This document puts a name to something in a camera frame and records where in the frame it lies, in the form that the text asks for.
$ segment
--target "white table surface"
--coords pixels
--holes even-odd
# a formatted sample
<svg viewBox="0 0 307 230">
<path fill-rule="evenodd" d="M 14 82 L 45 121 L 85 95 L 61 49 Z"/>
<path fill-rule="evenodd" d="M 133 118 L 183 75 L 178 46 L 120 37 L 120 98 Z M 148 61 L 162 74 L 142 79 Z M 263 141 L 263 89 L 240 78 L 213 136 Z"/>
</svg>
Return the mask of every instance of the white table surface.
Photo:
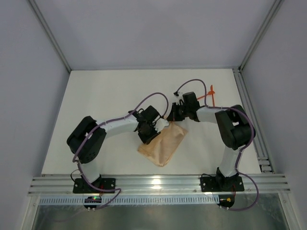
<svg viewBox="0 0 307 230">
<path fill-rule="evenodd" d="M 66 140 L 85 116 L 90 115 L 97 120 L 124 115 L 153 92 L 162 92 L 169 98 L 170 111 L 171 103 L 176 101 L 173 92 L 182 83 L 194 78 L 202 79 L 208 91 L 213 85 L 215 105 L 241 104 L 231 69 L 72 71 L 42 174 L 70 174 L 77 169 L 71 161 L 73 154 Z M 204 95 L 203 85 L 197 81 L 187 84 L 180 91 Z M 210 96 L 207 102 L 212 105 Z M 147 100 L 142 108 L 149 105 L 162 114 L 166 103 L 162 96 L 157 95 Z M 104 141 L 97 156 L 100 173 L 215 173 L 224 152 L 217 125 L 189 119 L 177 124 L 188 130 L 188 134 L 165 167 L 155 166 L 137 151 L 142 142 L 137 133 L 131 132 Z M 239 169 L 243 173 L 260 173 L 253 145 L 244 151 Z"/>
</svg>

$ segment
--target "metal rail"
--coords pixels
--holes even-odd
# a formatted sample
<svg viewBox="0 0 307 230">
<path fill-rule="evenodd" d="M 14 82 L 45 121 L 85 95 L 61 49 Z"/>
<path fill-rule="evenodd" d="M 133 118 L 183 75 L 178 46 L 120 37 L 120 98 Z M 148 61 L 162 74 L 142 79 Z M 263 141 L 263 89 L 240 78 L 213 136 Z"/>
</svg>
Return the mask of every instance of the metal rail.
<svg viewBox="0 0 307 230">
<path fill-rule="evenodd" d="M 261 193 L 290 192 L 290 187 L 283 174 L 262 173 L 250 176 L 257 183 Z M 199 175 L 105 175 L 104 177 L 116 178 L 116 187 L 121 188 L 121 194 L 125 196 L 230 194 L 230 192 L 201 192 Z M 248 178 L 243 177 L 243 183 L 245 191 L 238 192 L 238 194 L 256 192 L 254 184 Z M 35 177 L 31 183 L 29 196 L 84 196 L 85 194 L 72 193 L 73 184 L 69 175 Z"/>
</svg>

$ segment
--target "beige pouch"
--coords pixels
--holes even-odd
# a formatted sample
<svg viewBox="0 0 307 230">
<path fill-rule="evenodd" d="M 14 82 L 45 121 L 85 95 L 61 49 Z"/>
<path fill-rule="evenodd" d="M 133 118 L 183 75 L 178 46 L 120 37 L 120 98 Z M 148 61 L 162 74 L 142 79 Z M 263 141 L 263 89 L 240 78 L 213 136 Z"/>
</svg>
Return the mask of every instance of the beige pouch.
<svg viewBox="0 0 307 230">
<path fill-rule="evenodd" d="M 138 152 L 155 165 L 163 167 L 172 158 L 186 134 L 187 130 L 170 122 L 169 127 L 163 129 L 148 145 L 140 145 Z"/>
</svg>

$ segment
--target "black mounting bracket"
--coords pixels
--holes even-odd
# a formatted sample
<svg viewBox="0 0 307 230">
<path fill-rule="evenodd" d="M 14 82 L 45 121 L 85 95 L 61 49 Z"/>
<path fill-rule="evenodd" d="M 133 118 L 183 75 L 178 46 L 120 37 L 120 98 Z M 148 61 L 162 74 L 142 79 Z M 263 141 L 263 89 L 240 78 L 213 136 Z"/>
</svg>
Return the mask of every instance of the black mounting bracket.
<svg viewBox="0 0 307 230">
<path fill-rule="evenodd" d="M 116 186 L 116 179 L 115 178 L 99 178 L 95 182 L 93 182 L 93 185 L 97 188 L 101 189 L 115 189 Z M 97 191 L 96 189 L 93 189 L 90 187 L 86 181 L 82 178 L 75 179 L 75 184 L 73 185 L 73 193 L 75 194 L 83 194 L 83 193 L 101 193 Z"/>
<path fill-rule="evenodd" d="M 229 189 L 222 190 L 220 185 L 218 184 L 215 176 L 208 176 L 208 175 L 201 175 L 201 191 L 202 192 L 232 192 L 233 188 L 230 187 Z M 244 185 L 242 181 L 242 177 L 237 177 L 237 179 L 233 183 L 236 192 L 243 192 Z"/>
</svg>

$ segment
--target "cable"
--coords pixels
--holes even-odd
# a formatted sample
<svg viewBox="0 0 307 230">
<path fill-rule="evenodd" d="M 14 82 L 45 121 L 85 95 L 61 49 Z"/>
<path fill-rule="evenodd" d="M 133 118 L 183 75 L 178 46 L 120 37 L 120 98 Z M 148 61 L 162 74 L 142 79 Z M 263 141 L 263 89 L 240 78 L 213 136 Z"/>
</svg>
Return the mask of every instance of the cable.
<svg viewBox="0 0 307 230">
<path fill-rule="evenodd" d="M 76 182 L 76 181 L 73 179 L 73 177 L 72 177 L 72 174 L 73 174 L 75 171 L 79 171 L 79 169 L 76 169 L 76 170 L 74 170 L 74 171 L 71 172 L 71 180 L 72 180 L 73 182 Z"/>
<path fill-rule="evenodd" d="M 205 95 L 207 95 L 207 87 L 206 87 L 206 84 L 205 84 L 202 80 L 200 80 L 200 79 L 192 79 L 192 80 L 189 80 L 189 81 L 183 83 L 183 84 L 178 88 L 178 90 L 177 90 L 176 92 L 178 92 L 178 91 L 182 88 L 182 86 L 184 86 L 185 84 L 187 84 L 187 83 L 189 83 L 189 82 L 191 82 L 191 81 L 200 81 L 200 82 L 203 84 L 204 88 L 205 88 Z M 242 176 L 245 176 L 245 177 L 247 177 L 250 181 L 252 181 L 252 183 L 255 185 L 256 192 L 257 192 L 257 196 L 256 196 L 255 201 L 254 201 L 250 206 L 248 206 L 248 207 L 245 207 L 245 208 L 229 208 L 229 209 L 228 209 L 228 210 L 231 210 L 231 211 L 245 211 L 245 210 L 248 210 L 248 209 L 254 207 L 255 204 L 258 202 L 258 200 L 259 200 L 259 189 L 258 189 L 258 186 L 257 186 L 256 182 L 253 180 L 253 178 L 251 178 L 251 177 L 248 176 L 247 174 L 244 174 L 244 173 L 240 172 L 239 169 L 238 169 L 238 167 L 239 167 L 239 163 L 240 163 L 240 159 L 241 159 L 243 150 L 246 149 L 246 148 L 253 142 L 253 139 L 254 139 L 254 126 L 252 125 L 252 123 L 251 123 L 250 119 L 248 118 L 248 116 L 247 116 L 245 113 L 241 112 L 240 110 L 237 110 L 237 109 L 232 108 L 232 107 L 208 106 L 207 103 L 206 103 L 206 98 L 207 98 L 207 97 L 205 96 L 205 106 L 208 107 L 209 109 L 222 109 L 222 110 L 223 110 L 223 109 L 225 109 L 225 110 L 226 110 L 226 109 L 229 109 L 229 110 L 235 111 L 235 112 L 241 114 L 241 115 L 247 120 L 248 125 L 249 125 L 249 127 L 250 127 L 250 130 L 251 130 L 250 140 L 249 140 L 249 142 L 248 142 L 245 146 L 243 146 L 242 148 L 240 148 L 239 154 L 238 154 L 238 157 L 237 157 L 236 163 L 235 163 L 235 170 L 236 170 L 236 172 L 237 172 L 238 174 L 240 174 L 240 175 L 242 175 Z"/>
<path fill-rule="evenodd" d="M 206 175 L 206 176 L 209 176 L 209 177 L 214 177 L 214 176 L 211 176 L 211 175 L 206 174 L 206 173 L 203 173 L 201 176 L 203 176 L 203 175 Z"/>
<path fill-rule="evenodd" d="M 205 102 L 205 106 L 208 106 L 208 105 L 207 105 L 207 87 L 206 87 L 206 84 L 205 84 L 205 83 L 203 82 L 203 80 L 201 80 L 201 79 L 191 79 L 191 80 L 188 80 L 187 82 L 183 83 L 183 84 L 177 89 L 176 92 L 178 92 L 184 85 L 188 84 L 188 83 L 191 82 L 191 81 L 200 81 L 200 82 L 203 84 L 203 86 L 204 86 L 204 88 L 205 88 L 204 102 Z"/>
<path fill-rule="evenodd" d="M 83 146 L 85 145 L 85 143 L 86 143 L 86 141 L 88 140 L 88 138 L 92 135 L 92 133 L 95 132 L 96 129 L 98 129 L 99 127 L 101 127 L 101 126 L 103 126 L 103 125 L 106 125 L 107 123 L 114 122 L 114 121 L 120 121 L 120 120 L 124 120 L 124 119 L 128 118 L 129 116 L 131 116 L 131 115 L 140 107 L 141 104 L 143 104 L 143 102 L 145 102 L 148 98 L 150 98 L 150 97 L 152 97 L 152 96 L 154 96 L 154 95 L 157 95 L 157 94 L 162 95 L 162 96 L 166 99 L 166 110 L 165 110 L 164 114 L 162 115 L 162 117 L 164 117 L 164 115 L 165 115 L 165 114 L 167 113 L 167 111 L 168 111 L 168 99 L 167 99 L 167 97 L 166 97 L 163 93 L 161 93 L 161 92 L 154 92 L 154 93 L 148 95 L 147 97 L 145 97 L 145 98 L 135 107 L 135 109 L 134 109 L 132 112 L 130 112 L 127 116 L 123 116 L 123 117 L 120 117 L 120 118 L 110 119 L 110 120 L 107 120 L 107 121 L 102 122 L 102 123 L 98 124 L 97 126 L 95 126 L 95 127 L 88 133 L 88 135 L 85 137 L 85 139 L 83 140 L 83 142 L 81 143 L 81 145 L 80 145 L 79 148 L 77 149 L 75 155 L 73 156 L 72 162 L 76 162 L 76 158 L 77 158 L 77 156 L 79 155 L 81 149 L 83 148 Z"/>
<path fill-rule="evenodd" d="M 92 187 L 93 189 L 95 189 L 95 190 L 97 190 L 97 191 L 100 191 L 100 192 L 115 192 L 115 191 L 118 191 L 118 193 L 117 193 L 114 197 L 112 197 L 108 202 L 106 202 L 106 203 L 105 203 L 104 205 L 102 205 L 102 206 L 99 206 L 99 207 L 96 208 L 96 209 L 104 208 L 104 207 L 106 207 L 108 204 L 110 204 L 110 203 L 111 203 L 113 200 L 115 200 L 116 197 L 119 195 L 119 193 L 121 192 L 121 189 L 120 189 L 120 188 L 115 188 L 115 189 L 101 189 L 101 188 L 97 188 L 97 187 L 93 186 L 93 185 L 88 181 L 88 179 L 86 178 L 86 176 L 84 175 L 83 170 L 82 170 L 82 168 L 81 168 L 81 166 L 80 166 L 80 162 L 79 162 L 78 160 L 76 160 L 76 158 L 77 158 L 77 156 L 78 156 L 80 150 L 82 149 L 82 147 L 84 146 L 84 144 L 86 143 L 86 141 L 88 140 L 88 138 L 91 136 L 91 134 L 92 134 L 96 129 L 98 129 L 99 127 L 101 127 L 101 126 L 103 126 L 103 125 L 105 125 L 105 124 L 107 124 L 107 123 L 109 123 L 109 122 L 114 122 L 114 121 L 119 121 L 119 120 L 126 119 L 127 117 L 131 116 L 131 115 L 140 107 L 140 105 L 141 105 L 143 102 L 145 102 L 148 98 L 150 98 L 150 97 L 152 97 L 152 96 L 154 96 L 154 95 L 156 95 L 156 94 L 162 95 L 162 96 L 166 99 L 166 110 L 165 110 L 164 114 L 162 115 L 162 117 L 163 117 L 163 116 L 167 113 L 167 111 L 168 111 L 168 99 L 167 99 L 167 97 L 166 97 L 163 93 L 161 93 L 161 92 L 154 92 L 154 93 L 148 95 L 147 97 L 145 97 L 145 98 L 135 107 L 135 109 L 134 109 L 132 112 L 130 112 L 127 116 L 120 117 L 120 118 L 110 119 L 110 120 L 107 120 L 107 121 L 102 122 L 102 123 L 98 124 L 97 126 L 95 126 L 95 127 L 88 133 L 88 135 L 85 137 L 85 139 L 83 140 L 82 144 L 79 146 L 78 150 L 76 151 L 76 153 L 75 153 L 75 155 L 74 155 L 74 157 L 73 157 L 73 159 L 72 159 L 72 162 L 77 162 L 78 170 L 80 171 L 80 174 L 82 175 L 82 178 L 86 181 L 86 183 L 87 183 L 90 187 Z"/>
</svg>

